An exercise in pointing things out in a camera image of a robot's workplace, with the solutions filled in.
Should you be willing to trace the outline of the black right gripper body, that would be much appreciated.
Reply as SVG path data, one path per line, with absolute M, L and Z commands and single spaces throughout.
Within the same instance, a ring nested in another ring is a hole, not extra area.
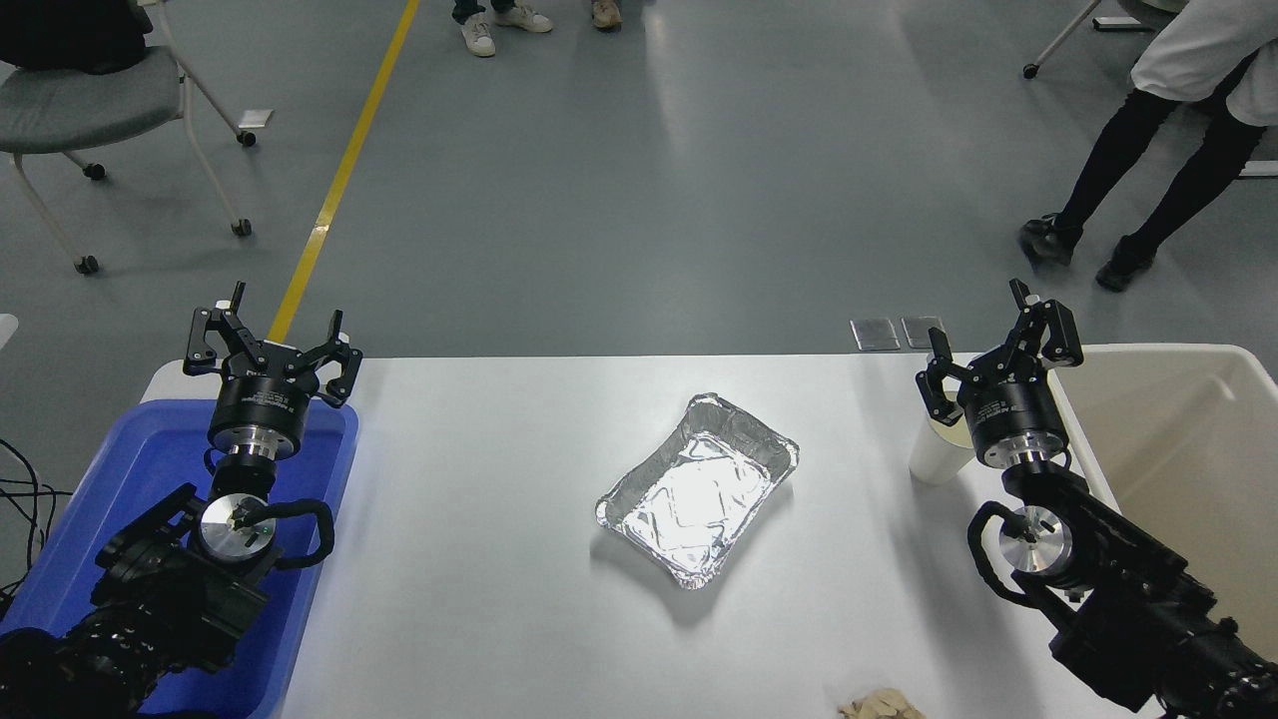
M 1045 372 L 1026 377 L 982 374 L 976 381 L 964 381 L 958 405 L 975 447 L 994 447 L 1028 433 L 1048 437 L 1049 447 L 1068 447 L 1068 433 Z

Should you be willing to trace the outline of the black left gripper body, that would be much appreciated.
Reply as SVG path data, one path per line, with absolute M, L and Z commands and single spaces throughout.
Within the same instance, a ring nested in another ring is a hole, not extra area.
M 314 372 L 300 377 L 229 374 L 221 378 L 210 433 L 236 427 L 267 427 L 277 433 L 303 433 L 311 400 L 320 391 Z

